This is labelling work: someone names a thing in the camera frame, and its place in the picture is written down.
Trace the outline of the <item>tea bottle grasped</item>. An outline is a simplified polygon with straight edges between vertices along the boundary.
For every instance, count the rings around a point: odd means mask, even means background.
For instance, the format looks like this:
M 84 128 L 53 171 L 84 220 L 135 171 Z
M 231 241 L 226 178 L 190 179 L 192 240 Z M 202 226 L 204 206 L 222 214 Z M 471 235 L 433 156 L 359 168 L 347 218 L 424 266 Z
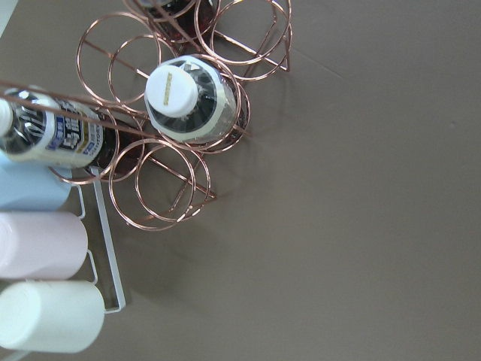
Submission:
M 232 88 L 219 70 L 194 56 L 161 63 L 147 80 L 144 101 L 152 126 L 180 143 L 218 141 L 236 122 Z

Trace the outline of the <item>light blue cup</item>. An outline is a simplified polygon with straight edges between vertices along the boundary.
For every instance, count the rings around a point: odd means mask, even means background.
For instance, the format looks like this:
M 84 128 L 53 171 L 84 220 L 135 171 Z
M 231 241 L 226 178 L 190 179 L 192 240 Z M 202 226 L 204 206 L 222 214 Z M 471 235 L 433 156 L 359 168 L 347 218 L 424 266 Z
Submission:
M 56 211 L 70 192 L 71 186 L 48 167 L 14 162 L 1 154 L 2 211 Z

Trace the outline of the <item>cream white cup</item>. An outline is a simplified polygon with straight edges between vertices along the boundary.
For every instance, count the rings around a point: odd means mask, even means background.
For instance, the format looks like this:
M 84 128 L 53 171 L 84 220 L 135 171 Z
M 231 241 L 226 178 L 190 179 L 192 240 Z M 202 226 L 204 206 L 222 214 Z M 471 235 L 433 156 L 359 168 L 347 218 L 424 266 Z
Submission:
M 78 353 L 98 337 L 104 300 L 88 281 L 23 281 L 1 291 L 1 346 Z

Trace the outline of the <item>copper wire bottle basket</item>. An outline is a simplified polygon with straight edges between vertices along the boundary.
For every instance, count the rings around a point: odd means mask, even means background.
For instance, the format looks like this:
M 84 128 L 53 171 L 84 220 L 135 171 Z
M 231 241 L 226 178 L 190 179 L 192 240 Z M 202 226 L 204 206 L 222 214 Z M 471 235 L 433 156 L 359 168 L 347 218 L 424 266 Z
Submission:
M 157 28 L 140 1 L 123 9 L 112 1 L 3 1 L 7 17 L 1 37 L 1 100 L 34 109 L 8 89 L 26 89 L 78 102 L 111 118 L 101 121 L 68 111 L 68 117 L 113 129 L 116 149 L 107 168 L 71 168 L 69 185 L 107 185 L 124 222 L 136 229 L 170 229 L 216 198 L 206 156 L 233 148 L 249 132 L 247 83 L 289 70 L 292 4 L 289 1 L 212 1 L 216 15 L 205 34 L 190 38 L 160 7 L 163 17 L 186 37 L 171 41 Z M 218 141 L 176 142 L 155 129 L 144 90 L 161 63 L 194 56 L 219 70 L 237 100 L 236 122 Z

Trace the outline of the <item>pink cup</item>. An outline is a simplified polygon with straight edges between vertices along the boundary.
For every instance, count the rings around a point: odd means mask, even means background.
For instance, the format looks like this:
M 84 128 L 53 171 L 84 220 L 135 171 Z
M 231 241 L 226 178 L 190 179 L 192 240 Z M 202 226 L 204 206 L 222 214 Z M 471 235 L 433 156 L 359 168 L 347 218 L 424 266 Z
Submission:
M 1 278 L 67 280 L 83 265 L 87 231 L 64 211 L 1 212 Z

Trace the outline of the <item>tea bottle at basket end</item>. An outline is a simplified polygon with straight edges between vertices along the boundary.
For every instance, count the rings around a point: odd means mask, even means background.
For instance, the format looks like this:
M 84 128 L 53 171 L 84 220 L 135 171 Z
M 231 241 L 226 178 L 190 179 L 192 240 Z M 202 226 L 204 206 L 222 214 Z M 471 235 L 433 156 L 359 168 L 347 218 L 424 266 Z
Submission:
M 172 23 L 166 20 L 157 7 L 160 7 L 190 37 L 197 38 L 195 19 L 198 29 L 205 34 L 216 15 L 217 7 L 212 1 L 202 0 L 195 15 L 195 2 L 191 1 L 140 1 L 141 7 L 154 19 L 159 31 L 171 41 L 186 41 L 186 37 Z

